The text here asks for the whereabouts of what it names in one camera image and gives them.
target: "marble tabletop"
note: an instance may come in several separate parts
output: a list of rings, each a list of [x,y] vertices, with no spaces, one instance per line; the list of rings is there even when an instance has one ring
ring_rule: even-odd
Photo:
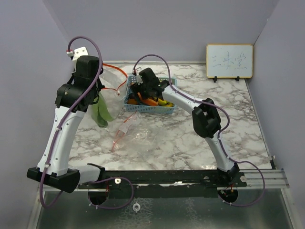
[[[117,65],[127,74],[133,65]],[[165,65],[150,67],[158,77],[166,77]],[[171,76],[178,80],[178,88],[202,99],[212,98],[216,105],[230,115],[231,123],[224,131],[224,140],[235,160],[249,160],[259,168],[271,168],[255,111],[244,80],[219,80],[214,83],[205,76],[205,65],[170,65]],[[192,117],[181,108],[173,114],[141,113],[141,123],[157,130],[157,141],[140,152],[132,144],[111,151],[116,131],[132,112],[121,111],[107,128],[100,128],[86,114],[75,136],[69,164],[81,166],[94,163],[107,170],[175,170],[215,169],[216,161],[207,144],[193,130]],[[226,118],[219,112],[221,125]],[[240,164],[241,169],[253,168]]]

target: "blue basket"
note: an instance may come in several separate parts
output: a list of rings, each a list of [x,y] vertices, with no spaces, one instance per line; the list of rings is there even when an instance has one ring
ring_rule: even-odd
[[[168,80],[168,78],[160,77],[160,80]],[[172,84],[177,86],[177,80],[175,78],[171,78]],[[161,113],[161,114],[172,114],[174,109],[177,107],[176,105],[173,107],[164,107],[164,106],[146,106],[146,105],[130,105],[127,104],[128,96],[131,93],[129,85],[131,83],[136,83],[137,77],[134,75],[128,76],[127,80],[127,92],[126,98],[124,101],[125,107],[127,111],[138,111],[138,112],[147,112],[147,113]]]

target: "clear plastic bag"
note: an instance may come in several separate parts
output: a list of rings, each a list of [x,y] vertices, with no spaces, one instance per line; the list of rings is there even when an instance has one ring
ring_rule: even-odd
[[[126,96],[126,73],[112,65],[111,71],[113,72],[111,72],[108,66],[110,65],[103,66],[104,72],[100,75],[105,88],[99,92],[99,97],[95,99],[97,104],[91,106],[91,117],[99,127],[106,127],[108,122],[117,118],[124,106]]]
[[[142,155],[156,147],[159,130],[142,122],[140,114],[136,112],[119,127],[113,140],[112,151],[132,147]]]

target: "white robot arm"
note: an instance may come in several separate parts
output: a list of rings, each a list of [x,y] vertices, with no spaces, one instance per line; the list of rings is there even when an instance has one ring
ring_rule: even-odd
[[[96,75],[98,58],[88,56],[87,51],[82,53],[82,56],[73,58],[76,68],[75,72],[72,73],[71,80],[57,91],[55,118],[45,152],[40,162],[37,164],[37,167],[30,168],[27,173],[28,178],[40,181],[43,170],[46,167],[47,171],[44,184],[68,193],[71,193],[79,184],[101,180],[101,171],[105,170],[103,167],[94,164],[88,164],[77,168],[69,168],[68,165],[69,154],[76,130],[87,112],[88,106],[93,104],[94,99],[98,96],[99,90],[103,88],[103,85],[99,80],[97,81],[96,86],[93,87],[84,99],[73,109],[62,125],[53,148],[50,163],[45,165],[51,141],[57,128],[57,123],[62,119],[71,104],[79,98],[93,81],[93,78]],[[159,79],[150,68],[144,69],[139,75],[141,76],[143,83],[134,85],[135,88],[133,88],[133,90],[141,90],[143,92],[142,89],[144,88],[145,91],[161,96],[164,100],[176,104],[193,116],[195,132],[205,138],[209,144],[217,162],[219,176],[226,180],[227,183],[230,183],[235,174],[239,172],[239,168],[237,164],[229,160],[229,157],[225,156],[220,147],[217,135],[221,126],[220,117],[216,108],[204,106],[203,104],[185,99],[169,86],[168,81],[159,82]],[[151,94],[142,94],[142,97],[145,96],[149,97]],[[205,102],[213,103],[211,99],[207,99]]]

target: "orange object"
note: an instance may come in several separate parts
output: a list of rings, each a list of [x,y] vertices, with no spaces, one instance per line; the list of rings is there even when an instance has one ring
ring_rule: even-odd
[[[135,99],[129,99],[127,101],[127,104],[130,104],[130,105],[139,105],[139,103]]]
[[[153,99],[142,99],[140,92],[138,92],[138,96],[140,98],[140,101],[146,105],[149,105],[149,106],[158,106],[159,105],[159,103],[154,101]]]
[[[115,88],[108,88],[108,87],[102,88],[102,90],[111,89],[111,90],[118,91],[119,88],[122,87],[122,86],[127,82],[128,75],[127,75],[126,72],[124,72],[121,68],[118,68],[118,67],[116,67],[116,66],[113,66],[113,65],[110,65],[110,64],[106,64],[106,63],[103,63],[103,65],[104,65],[104,66],[107,66],[107,67],[110,67],[110,68],[114,68],[114,69],[120,71],[120,72],[126,77],[126,80],[125,80],[123,83],[121,83],[121,84],[118,86],[117,89],[115,89]]]

